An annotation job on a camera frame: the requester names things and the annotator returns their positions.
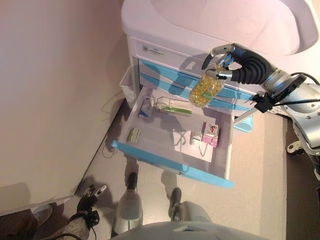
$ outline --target cable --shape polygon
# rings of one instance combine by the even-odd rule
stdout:
[[[309,99],[309,100],[302,100],[302,101],[287,101],[275,104],[274,106],[283,106],[283,105],[291,105],[291,104],[307,104],[307,103],[316,103],[320,102],[320,99]]]
[[[78,237],[77,235],[74,235],[72,233],[63,233],[63,234],[60,234],[60,235],[55,236],[53,238],[45,238],[44,240],[57,240],[62,237],[73,237],[76,240],[82,240],[80,237]]]
[[[310,78],[311,80],[313,80],[315,82],[315,84],[317,85],[320,85],[320,82],[318,82],[318,80],[314,77],[314,76],[311,76],[310,74],[308,73],[305,73],[305,72],[294,72],[292,74],[290,74],[291,76],[294,76],[294,75],[298,75],[298,74],[303,74],[305,76],[307,76],[308,78]]]
[[[94,240],[97,240],[97,234],[96,231],[94,230],[94,227],[91,227],[93,234],[94,234]]]

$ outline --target small box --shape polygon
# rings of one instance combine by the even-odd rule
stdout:
[[[214,148],[218,144],[219,126],[208,122],[203,122],[202,141],[212,145]]]
[[[139,117],[144,117],[149,119],[152,115],[155,102],[156,102],[156,99],[154,97],[146,96],[143,101],[143,104],[139,113]]]
[[[137,144],[140,137],[140,129],[139,128],[131,128],[128,136],[128,142]]]

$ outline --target yellow capsule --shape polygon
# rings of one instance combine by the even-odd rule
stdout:
[[[190,102],[200,108],[207,106],[223,89],[224,83],[216,77],[204,74],[189,94]]]

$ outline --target white cart top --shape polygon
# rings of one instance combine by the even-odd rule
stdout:
[[[318,78],[320,27],[311,0],[282,1],[126,0],[122,25],[133,38],[190,56],[239,43],[288,73]]]

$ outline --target white drawer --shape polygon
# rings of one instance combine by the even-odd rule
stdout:
[[[143,87],[118,141],[112,145],[133,157],[191,179],[231,188],[229,181],[231,140],[234,117],[209,108],[192,108],[189,117],[169,115],[154,109],[151,119],[139,117],[146,96],[179,99],[164,90]],[[220,126],[216,148],[197,149],[190,145],[189,131],[196,131],[204,121]],[[140,129],[138,143],[128,142],[132,128]],[[196,157],[209,158],[210,162]]]

